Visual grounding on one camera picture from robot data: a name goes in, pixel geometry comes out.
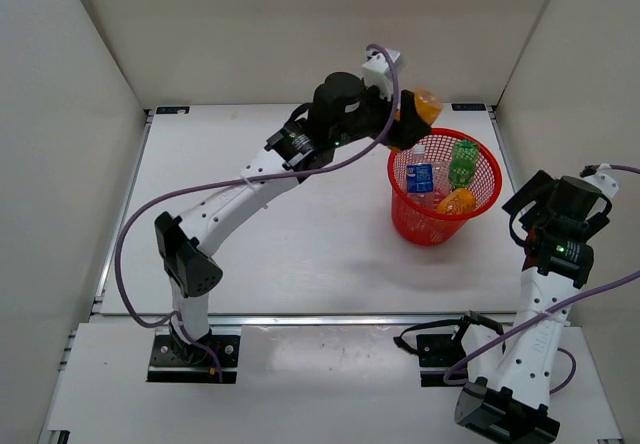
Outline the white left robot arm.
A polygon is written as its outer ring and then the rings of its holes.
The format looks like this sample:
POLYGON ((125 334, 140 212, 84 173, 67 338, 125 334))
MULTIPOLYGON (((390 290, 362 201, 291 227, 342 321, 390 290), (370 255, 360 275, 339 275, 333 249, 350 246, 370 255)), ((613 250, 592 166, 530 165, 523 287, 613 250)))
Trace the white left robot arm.
POLYGON ((171 349, 190 365, 212 365, 208 294, 223 272, 213 256, 246 220, 279 195, 304 182, 310 170, 327 167, 337 148, 364 138, 382 139, 393 151, 408 150, 431 132, 442 111, 432 93, 400 94, 398 111, 374 86, 346 72, 330 74, 311 102, 298 106, 241 173, 178 216, 154 222, 159 254, 172 289, 176 316, 169 324, 171 349))

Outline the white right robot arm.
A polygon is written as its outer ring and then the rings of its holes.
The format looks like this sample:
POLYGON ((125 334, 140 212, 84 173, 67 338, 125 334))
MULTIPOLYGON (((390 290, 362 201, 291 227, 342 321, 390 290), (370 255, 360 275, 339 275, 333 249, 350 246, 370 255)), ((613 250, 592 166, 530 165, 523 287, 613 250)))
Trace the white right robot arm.
POLYGON ((594 263, 589 240, 609 222, 616 182, 595 166, 579 176, 537 172, 504 205, 510 234, 523 249, 519 308, 513 326, 499 333, 471 324, 449 339, 467 381, 454 419, 494 443, 552 443, 560 424, 549 415, 551 374, 572 298, 594 263))

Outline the orange soda bottle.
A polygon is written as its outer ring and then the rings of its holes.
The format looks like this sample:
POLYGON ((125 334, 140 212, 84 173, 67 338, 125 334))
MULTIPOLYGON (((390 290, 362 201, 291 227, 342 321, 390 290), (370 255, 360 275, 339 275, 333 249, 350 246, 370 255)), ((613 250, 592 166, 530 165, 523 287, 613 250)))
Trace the orange soda bottle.
POLYGON ((410 117, 415 114, 424 123, 433 125, 442 110, 442 102, 429 90, 423 88, 402 90, 400 106, 396 111, 395 120, 400 122, 402 117, 410 117))
POLYGON ((444 215, 462 215, 472 212, 475 206, 475 195, 467 188, 457 188, 439 202, 436 212, 444 215))

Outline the green plastic bottle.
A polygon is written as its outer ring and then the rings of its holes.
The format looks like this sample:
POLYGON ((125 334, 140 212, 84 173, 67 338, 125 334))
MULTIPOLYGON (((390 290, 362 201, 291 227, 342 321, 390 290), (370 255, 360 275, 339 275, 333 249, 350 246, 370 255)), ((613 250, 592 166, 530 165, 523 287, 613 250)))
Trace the green plastic bottle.
POLYGON ((448 172, 448 180, 453 189, 467 188, 472 183, 479 155, 479 147, 475 141, 463 139, 455 142, 448 172))

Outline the blue label water bottle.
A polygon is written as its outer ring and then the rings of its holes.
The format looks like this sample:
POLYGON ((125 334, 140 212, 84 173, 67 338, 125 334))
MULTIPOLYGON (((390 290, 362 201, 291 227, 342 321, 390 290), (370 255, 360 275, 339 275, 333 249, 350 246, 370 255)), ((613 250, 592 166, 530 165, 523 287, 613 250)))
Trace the blue label water bottle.
POLYGON ((424 144, 416 144, 406 165, 406 190, 409 194, 426 195, 434 190, 433 167, 426 158, 424 144))

